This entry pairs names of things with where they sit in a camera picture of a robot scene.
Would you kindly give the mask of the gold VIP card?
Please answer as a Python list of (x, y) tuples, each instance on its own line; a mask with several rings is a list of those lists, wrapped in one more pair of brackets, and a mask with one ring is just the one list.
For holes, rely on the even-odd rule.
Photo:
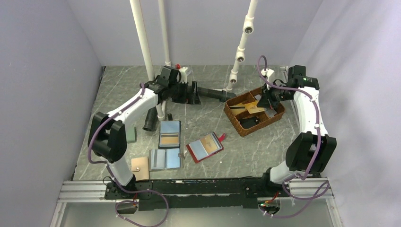
[(246, 110), (248, 111), (249, 114), (255, 114), (255, 113), (260, 113), (260, 112), (264, 112), (265, 109), (263, 107), (258, 107), (259, 101), (254, 101), (251, 103), (246, 103), (244, 104), (244, 107), (246, 108)]

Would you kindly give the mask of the red leather card holder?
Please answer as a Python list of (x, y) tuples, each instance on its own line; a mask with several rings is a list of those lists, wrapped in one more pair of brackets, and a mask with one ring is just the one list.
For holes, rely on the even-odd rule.
[(206, 136), (190, 142), (186, 145), (194, 163), (199, 163), (221, 151), (225, 148), (222, 142), (225, 140), (226, 134), (218, 136), (215, 132), (209, 133)]

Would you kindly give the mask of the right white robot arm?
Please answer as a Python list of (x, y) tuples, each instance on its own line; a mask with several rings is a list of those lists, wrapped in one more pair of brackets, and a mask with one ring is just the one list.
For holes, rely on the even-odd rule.
[(283, 101), (295, 103), (299, 120), (299, 135), (286, 151), (285, 160), (271, 168), (270, 178), (261, 182), (261, 192), (272, 196), (279, 190), (279, 184), (291, 177), (306, 179), (308, 175), (319, 174), (327, 166), (337, 140), (329, 136), (319, 107), (319, 83), (316, 78), (306, 76), (306, 67), (295, 65), (289, 68), (288, 80), (277, 85), (268, 69), (260, 70), (264, 81), (262, 97), (257, 106), (275, 109)]

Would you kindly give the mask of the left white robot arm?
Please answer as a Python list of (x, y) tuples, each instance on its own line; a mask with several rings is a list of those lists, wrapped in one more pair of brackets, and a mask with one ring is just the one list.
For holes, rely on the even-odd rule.
[(162, 103), (168, 99), (187, 103), (189, 74), (187, 67), (163, 66), (155, 79), (141, 83), (139, 92), (121, 106), (94, 114), (88, 137), (88, 161), (105, 165), (123, 198), (131, 198), (136, 192), (136, 177), (125, 158), (126, 127), (153, 107), (162, 110)]

